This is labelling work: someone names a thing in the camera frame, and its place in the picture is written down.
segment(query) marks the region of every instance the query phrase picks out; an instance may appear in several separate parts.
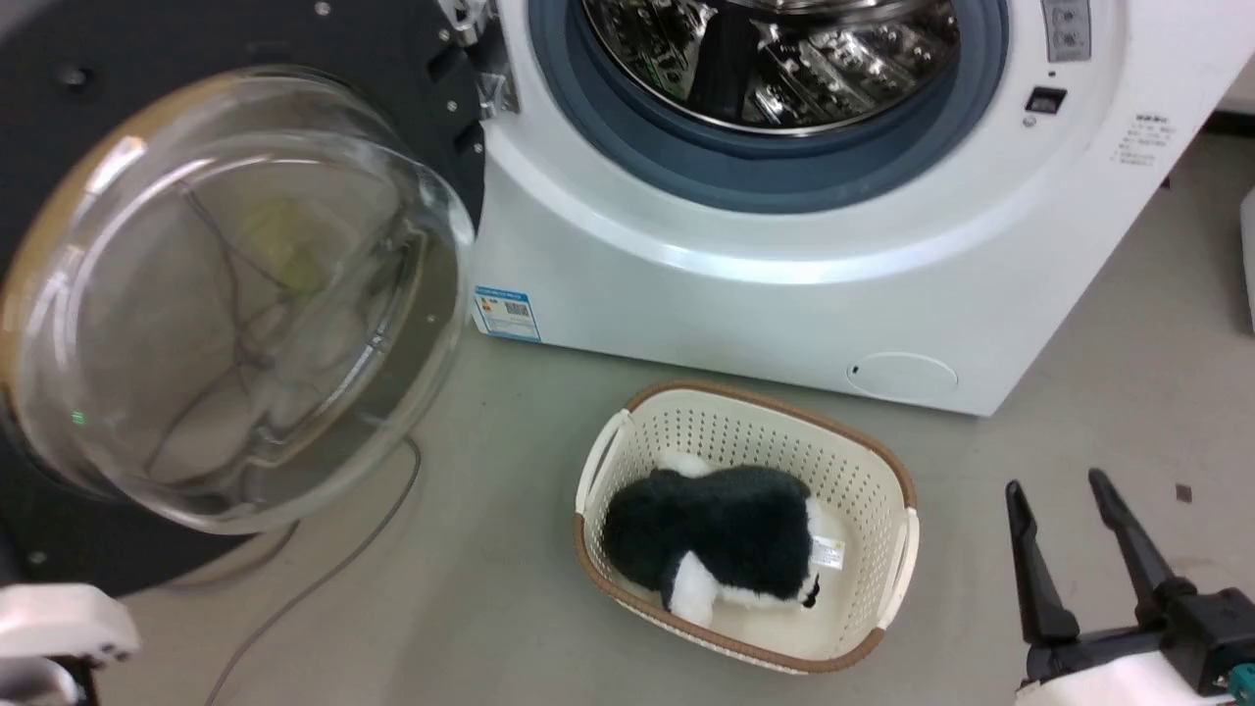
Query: floor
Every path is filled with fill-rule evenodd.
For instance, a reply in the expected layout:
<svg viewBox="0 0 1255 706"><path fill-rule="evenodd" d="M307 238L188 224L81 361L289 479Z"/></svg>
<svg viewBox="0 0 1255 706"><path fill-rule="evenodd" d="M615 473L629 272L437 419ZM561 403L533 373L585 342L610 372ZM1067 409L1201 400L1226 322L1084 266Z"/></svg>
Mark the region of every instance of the floor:
<svg viewBox="0 0 1255 706"><path fill-rule="evenodd" d="M1255 142L1199 142L990 420L735 381L878 438L916 480L915 582L857 667L777 676L599 593L571 547L584 456L634 393L685 374L469 332L417 431L414 497L358 563L254 647L218 703L1008 703L1024 660L1008 480L1024 483L1082 627L1132 622L1091 466L1111 474L1177 571L1205 591L1255 594L1255 337L1237 224L1252 184ZM245 581L132 598L147 646L102 675L104 702L202 702L236 646L379 522L408 478L407 454Z"/></svg>

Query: white basket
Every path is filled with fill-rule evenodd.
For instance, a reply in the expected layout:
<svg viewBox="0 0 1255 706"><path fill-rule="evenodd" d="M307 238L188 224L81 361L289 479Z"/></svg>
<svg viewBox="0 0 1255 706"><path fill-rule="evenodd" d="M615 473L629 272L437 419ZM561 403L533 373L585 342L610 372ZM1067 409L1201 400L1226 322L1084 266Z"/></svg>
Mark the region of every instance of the white basket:
<svg viewBox="0 0 1255 706"><path fill-rule="evenodd" d="M715 468L767 466L811 488L826 510L820 533L846 543L845 568L821 572L813 609L720 602L704 630L614 571L601 548L609 500L649 475L665 451L697 454ZM599 588L671 633L781 672L832 672L866 657L894 622L919 552L915 508L910 475L880 443L757 395L668 384L633 399L592 445L575 498L576 556Z"/></svg>

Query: toy tag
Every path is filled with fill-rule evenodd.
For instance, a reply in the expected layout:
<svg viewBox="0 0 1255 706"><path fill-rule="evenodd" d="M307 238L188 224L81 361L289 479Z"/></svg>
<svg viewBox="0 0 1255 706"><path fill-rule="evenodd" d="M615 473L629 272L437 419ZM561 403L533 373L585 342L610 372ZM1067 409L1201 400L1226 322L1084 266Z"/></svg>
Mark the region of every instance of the toy tag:
<svg viewBox="0 0 1255 706"><path fill-rule="evenodd" d="M826 537L812 537L811 563L840 572L846 564L846 543Z"/></svg>

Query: screw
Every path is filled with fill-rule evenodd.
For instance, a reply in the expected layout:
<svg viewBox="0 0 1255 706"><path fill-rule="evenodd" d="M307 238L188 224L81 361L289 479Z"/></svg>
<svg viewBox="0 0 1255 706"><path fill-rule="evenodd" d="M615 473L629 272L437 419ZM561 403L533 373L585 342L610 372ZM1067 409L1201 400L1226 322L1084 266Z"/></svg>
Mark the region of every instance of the screw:
<svg viewBox="0 0 1255 706"><path fill-rule="evenodd" d="M58 78L60 78L61 83L64 83L65 85L69 85L70 88L78 88L87 83L87 71L84 71L78 66L67 66L60 70Z"/></svg>

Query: black and white plush toy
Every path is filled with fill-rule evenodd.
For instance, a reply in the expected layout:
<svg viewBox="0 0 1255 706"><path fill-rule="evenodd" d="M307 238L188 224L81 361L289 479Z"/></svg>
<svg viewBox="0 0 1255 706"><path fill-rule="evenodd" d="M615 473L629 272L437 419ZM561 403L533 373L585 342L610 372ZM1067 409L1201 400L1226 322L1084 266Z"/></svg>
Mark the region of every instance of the black and white plush toy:
<svg viewBox="0 0 1255 706"><path fill-rule="evenodd" d="M601 544L624 577L661 592L668 611L710 627L717 599L814 606L817 519L811 490L783 472L717 472L698 456L665 454L610 499Z"/></svg>

